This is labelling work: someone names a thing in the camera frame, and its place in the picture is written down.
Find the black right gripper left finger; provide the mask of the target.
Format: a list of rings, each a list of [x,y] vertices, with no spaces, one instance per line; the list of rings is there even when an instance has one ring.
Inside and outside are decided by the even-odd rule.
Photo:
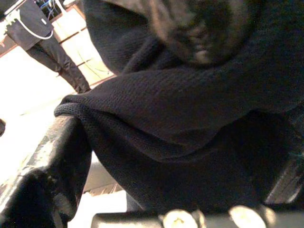
[[[92,150],[81,122],[57,117],[36,150],[1,187],[3,228],[65,228],[75,216]]]

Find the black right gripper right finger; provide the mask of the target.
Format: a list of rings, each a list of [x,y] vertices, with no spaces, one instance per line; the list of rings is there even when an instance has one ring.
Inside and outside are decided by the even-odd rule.
[[[265,204],[291,204],[304,186],[304,154],[290,153],[279,172]]]

